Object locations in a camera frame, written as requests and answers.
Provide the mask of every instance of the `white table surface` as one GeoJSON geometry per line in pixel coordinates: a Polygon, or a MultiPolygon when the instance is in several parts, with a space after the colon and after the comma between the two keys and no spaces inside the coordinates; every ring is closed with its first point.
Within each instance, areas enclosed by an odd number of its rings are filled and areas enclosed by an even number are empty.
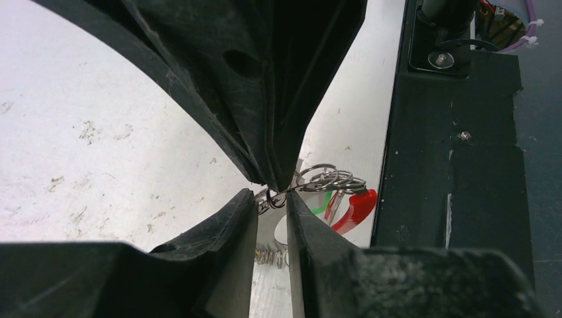
{"type": "MultiPolygon", "coordinates": [[[[370,0],[310,123],[304,167],[378,188],[404,0],[370,0]]],[[[253,190],[201,127],[111,48],[27,0],[0,1],[0,241],[148,251],[253,190]]],[[[368,246],[373,215],[346,238],[368,246]]],[[[287,270],[255,266],[251,317],[290,317],[287,270]]]]}

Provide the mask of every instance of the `black metal frame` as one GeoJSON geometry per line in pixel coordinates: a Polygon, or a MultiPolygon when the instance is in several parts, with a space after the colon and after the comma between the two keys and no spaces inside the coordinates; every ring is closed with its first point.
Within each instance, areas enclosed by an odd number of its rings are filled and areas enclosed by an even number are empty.
{"type": "Polygon", "coordinates": [[[500,250],[533,281],[518,59],[471,51],[467,78],[415,70],[418,9],[407,1],[371,246],[500,250]]]}

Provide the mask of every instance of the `metal bolt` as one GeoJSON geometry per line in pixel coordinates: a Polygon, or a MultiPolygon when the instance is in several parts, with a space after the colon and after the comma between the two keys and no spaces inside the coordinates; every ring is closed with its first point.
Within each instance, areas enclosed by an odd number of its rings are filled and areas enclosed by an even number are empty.
{"type": "Polygon", "coordinates": [[[427,61],[438,70],[445,70],[455,65],[455,58],[450,53],[443,51],[429,53],[427,61]]]}
{"type": "Polygon", "coordinates": [[[468,131],[461,131],[460,137],[462,140],[468,140],[471,138],[471,134],[468,131]]]}
{"type": "Polygon", "coordinates": [[[447,56],[444,54],[440,54],[437,56],[437,59],[435,60],[435,63],[437,65],[443,65],[444,61],[447,59],[447,56]]]}

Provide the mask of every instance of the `black cylinder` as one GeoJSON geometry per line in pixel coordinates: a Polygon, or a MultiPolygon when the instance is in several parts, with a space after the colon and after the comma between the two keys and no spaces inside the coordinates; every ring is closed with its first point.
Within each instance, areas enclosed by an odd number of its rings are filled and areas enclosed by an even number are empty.
{"type": "Polygon", "coordinates": [[[462,32],[469,28],[478,0],[423,0],[420,17],[435,27],[449,32],[462,32]]]}

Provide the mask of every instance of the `cable tie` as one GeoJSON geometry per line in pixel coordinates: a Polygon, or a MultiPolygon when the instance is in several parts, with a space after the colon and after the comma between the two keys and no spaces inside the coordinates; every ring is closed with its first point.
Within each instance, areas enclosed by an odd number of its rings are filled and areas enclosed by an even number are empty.
{"type": "Polygon", "coordinates": [[[530,47],[530,48],[533,47],[533,46],[539,45],[539,44],[537,43],[538,38],[537,38],[536,36],[526,36],[526,35],[523,35],[523,36],[521,37],[521,39],[522,39],[522,40],[527,40],[527,46],[530,47]]]}
{"type": "Polygon", "coordinates": [[[540,27],[540,26],[543,25],[543,24],[544,24],[544,20],[543,20],[543,19],[538,19],[537,21],[529,22],[529,25],[537,25],[537,27],[538,27],[538,26],[540,27]]]}

